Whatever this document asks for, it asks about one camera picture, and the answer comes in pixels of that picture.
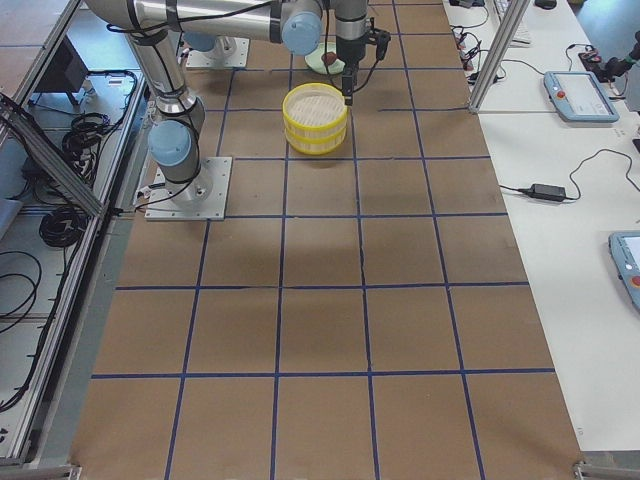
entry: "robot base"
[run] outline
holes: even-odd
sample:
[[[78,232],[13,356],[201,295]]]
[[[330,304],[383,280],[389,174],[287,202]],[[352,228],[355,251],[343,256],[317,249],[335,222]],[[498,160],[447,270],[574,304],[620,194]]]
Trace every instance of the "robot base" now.
[[[199,176],[204,175],[213,185],[209,195],[204,200],[188,201],[191,192],[187,189],[175,199],[164,200],[170,196],[167,190],[154,190],[151,193],[149,202],[163,201],[155,205],[149,205],[146,209],[145,218],[150,221],[224,220],[227,195],[229,193],[229,180],[231,179],[231,165],[231,157],[205,158],[202,161]],[[162,183],[164,181],[164,175],[158,169],[154,182]]]
[[[246,67],[249,57],[249,40],[236,38],[235,41],[236,49],[229,56],[211,58],[203,52],[192,51],[187,59],[187,70],[225,70]]]

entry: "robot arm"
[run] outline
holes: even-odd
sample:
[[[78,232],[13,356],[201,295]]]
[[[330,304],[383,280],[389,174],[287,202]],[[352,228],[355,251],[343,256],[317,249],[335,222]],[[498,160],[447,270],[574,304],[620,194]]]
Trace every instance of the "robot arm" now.
[[[367,0],[88,0],[87,4],[129,34],[158,107],[169,115],[188,110],[196,99],[173,61],[168,29],[284,43],[293,54],[307,55],[322,35],[323,13],[332,9],[337,55],[345,63],[342,90],[348,105],[366,45],[377,45],[376,58],[384,58],[389,41],[387,32],[370,25]]]
[[[616,57],[610,59],[604,67],[605,74],[609,79],[621,77],[631,70],[631,67],[633,67],[638,60],[640,60],[640,31],[636,32],[636,44],[629,55],[622,60]]]

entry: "yellow basket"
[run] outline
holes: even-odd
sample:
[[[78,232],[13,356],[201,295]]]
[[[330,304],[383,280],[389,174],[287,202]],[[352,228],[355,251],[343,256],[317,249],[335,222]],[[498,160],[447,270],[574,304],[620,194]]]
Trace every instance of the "yellow basket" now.
[[[329,153],[347,135],[347,113],[339,90],[324,83],[301,85],[282,102],[285,137],[301,153]]]

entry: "cardboard floor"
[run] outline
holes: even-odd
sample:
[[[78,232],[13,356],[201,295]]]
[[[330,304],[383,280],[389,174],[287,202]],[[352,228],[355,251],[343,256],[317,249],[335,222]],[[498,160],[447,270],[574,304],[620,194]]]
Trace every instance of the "cardboard floor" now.
[[[234,157],[228,216],[134,220],[73,447],[83,478],[573,478],[444,9],[371,13],[389,57],[328,156],[287,147],[280,103],[322,77],[283,47],[189,74],[202,154]]]

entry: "grid of blue tape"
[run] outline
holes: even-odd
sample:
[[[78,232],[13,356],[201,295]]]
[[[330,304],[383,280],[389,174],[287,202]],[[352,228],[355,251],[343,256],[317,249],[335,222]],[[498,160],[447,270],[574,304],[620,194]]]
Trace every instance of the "grid of blue tape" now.
[[[206,286],[202,285],[202,274],[204,269],[204,263],[207,253],[207,244],[209,233],[211,231],[211,223],[207,223],[204,242],[200,254],[200,262],[198,269],[198,276],[196,285],[173,285],[173,286],[132,286],[132,287],[118,287],[118,290],[125,291],[135,291],[135,290],[193,290],[194,300],[191,312],[191,320],[189,324],[188,336],[187,336],[187,345],[185,348],[184,361],[182,366],[182,371],[180,373],[154,373],[154,374],[95,374],[92,376],[95,380],[106,380],[106,379],[153,379],[153,378],[175,378],[180,380],[180,386],[178,390],[178,400],[176,403],[173,428],[171,434],[171,440],[169,445],[169,453],[167,456],[167,463],[165,468],[165,480],[169,480],[171,477],[171,467],[173,462],[173,455],[176,444],[176,437],[178,432],[178,426],[180,423],[180,414],[182,409],[182,399],[184,394],[185,382],[187,379],[191,378],[272,378],[274,381],[274,397],[273,397],[273,419],[272,419],[272,443],[271,443],[271,467],[270,467],[270,480],[276,479],[276,464],[277,464],[277,433],[278,433],[278,396],[279,396],[279,384],[281,378],[320,378],[320,377],[366,377],[368,379],[368,390],[369,390],[369,408],[370,408],[370,419],[371,419],[371,444],[373,450],[373,459],[374,459],[374,473],[376,480],[380,480],[380,463],[378,457],[378,448],[377,448],[377,432],[376,432],[376,414],[375,414],[375,395],[374,395],[374,383],[373,379],[375,377],[385,377],[385,376],[441,376],[441,375],[457,375],[462,379],[462,385],[464,389],[464,395],[467,405],[467,412],[469,418],[470,430],[473,436],[473,444],[476,453],[476,460],[478,465],[478,472],[481,480],[486,480],[483,460],[482,460],[482,452],[480,449],[480,442],[478,439],[477,428],[474,419],[473,413],[473,405],[471,401],[471,394],[469,391],[467,377],[469,375],[493,375],[493,374],[539,374],[539,373],[554,373],[555,370],[553,368],[518,368],[518,369],[466,369],[464,365],[464,358],[462,353],[462,346],[460,342],[460,336],[458,333],[458,325],[456,321],[456,314],[453,307],[453,301],[451,298],[450,288],[449,287],[496,287],[496,286],[519,286],[519,285],[528,285],[528,282],[449,282],[447,269],[444,260],[444,253],[442,242],[440,238],[440,230],[438,226],[438,219],[443,217],[471,217],[471,216],[505,216],[506,213],[453,213],[453,214],[438,214],[436,213],[435,205],[433,203],[433,195],[431,192],[431,182],[429,178],[429,170],[427,165],[430,160],[459,160],[459,159],[487,159],[489,158],[486,155],[480,156],[448,156],[448,157],[429,157],[425,155],[424,147],[422,143],[422,133],[418,124],[417,113],[421,111],[450,111],[450,110],[460,110],[460,108],[452,108],[452,109],[418,109],[415,107],[415,101],[413,97],[413,92],[411,89],[411,79],[409,76],[409,72],[411,70],[458,70],[458,68],[452,67],[434,67],[434,68],[409,68],[407,65],[405,49],[403,44],[404,36],[413,36],[413,35],[429,35],[429,34],[404,34],[400,32],[400,25],[398,21],[397,14],[397,5],[395,1],[392,0],[391,4],[380,4],[379,6],[389,6],[391,5],[394,10],[394,17],[396,22],[396,27],[399,33],[394,33],[394,37],[400,44],[400,49],[402,52],[402,58],[404,67],[400,68],[385,68],[381,67],[381,70],[397,70],[404,71],[406,75],[407,86],[409,88],[409,94],[411,99],[411,109],[389,109],[389,111],[407,111],[412,112],[414,117],[414,123],[416,128],[416,134],[418,135],[418,145],[420,148],[420,157],[394,157],[394,160],[419,160],[422,162],[425,180],[427,184],[427,191],[429,193],[429,201],[431,211],[434,212],[432,214],[424,214],[424,215],[365,215],[362,214],[360,208],[360,186],[358,183],[358,164],[361,160],[385,160],[385,158],[364,158],[358,157],[357,152],[357,142],[355,135],[357,133],[355,120],[353,116],[351,116],[351,132],[354,136],[353,138],[353,164],[355,169],[355,178],[356,178],[356,198],[357,198],[357,213],[356,215],[308,215],[302,216],[303,218],[353,218],[358,222],[358,237],[359,237],[359,249],[360,249],[360,266],[361,266],[361,285],[344,285],[344,286],[296,286],[296,287],[284,287],[284,258],[285,258],[285,233],[286,233],[286,220],[288,218],[294,218],[294,216],[287,215],[287,187],[288,187],[288,170],[289,170],[289,161],[295,160],[291,159],[289,155],[289,146],[286,146],[286,155],[284,158],[285,163],[285,172],[284,172],[284,192],[283,192],[283,214],[282,215],[236,215],[229,216],[227,218],[274,218],[282,220],[282,230],[281,230],[281,242],[280,242],[280,272],[279,272],[279,281],[278,287],[266,287],[266,288],[277,288],[278,289],[278,308],[277,308],[277,328],[276,328],[276,358],[275,358],[275,370],[274,372],[257,372],[257,373],[189,373],[188,372],[188,363],[189,356],[191,350],[191,341],[193,337],[194,327],[195,327],[195,319],[196,312],[198,308],[199,295],[202,290],[236,290],[236,289],[246,289],[246,288],[265,288],[265,287],[251,287],[251,286]],[[440,2],[433,3],[406,3],[402,4],[402,6],[428,6],[428,5],[441,5]],[[449,35],[443,33],[431,34],[431,35]],[[292,79],[293,73],[297,71],[293,67],[293,59],[290,59],[290,68],[289,71],[289,88],[292,87]],[[226,127],[227,115],[231,111],[274,111],[279,112],[276,109],[230,109],[229,108],[229,100],[231,98],[231,93],[233,89],[233,78],[235,76],[235,72],[231,74],[231,80],[229,83],[229,88],[227,92],[227,99],[224,109],[222,110],[208,110],[210,112],[220,112],[223,115],[222,126],[220,131],[220,137],[218,140],[218,147],[216,154],[220,154],[220,150],[222,147],[222,140],[224,136],[224,131]],[[281,157],[278,158],[235,158],[235,161],[268,161],[268,160],[282,160]],[[335,161],[335,160],[345,160],[344,157],[336,157],[330,158],[325,157],[321,159],[314,159],[315,161]],[[440,256],[440,264],[443,271],[444,281],[440,283],[422,283],[422,284],[394,284],[394,285],[370,285],[366,281],[365,272],[364,272],[364,248],[363,248],[363,233],[362,233],[362,220],[366,218],[432,218],[434,222],[434,227],[436,231],[436,241],[438,246],[438,253]],[[368,310],[367,310],[367,292],[371,289],[393,289],[393,288],[416,288],[416,287],[445,287],[447,301],[449,306],[449,313],[451,317],[451,324],[454,332],[455,345],[458,355],[459,368],[458,369],[450,369],[450,370],[416,370],[416,371],[373,371],[371,364],[371,339],[369,334],[369,319],[368,319]],[[281,331],[282,331],[282,300],[283,300],[283,292],[286,289],[327,289],[327,290],[336,290],[336,289],[358,289],[362,291],[362,301],[364,307],[364,329],[365,329],[365,342],[366,342],[366,357],[367,357],[367,370],[359,371],[359,372],[280,372],[280,341],[281,341]]]

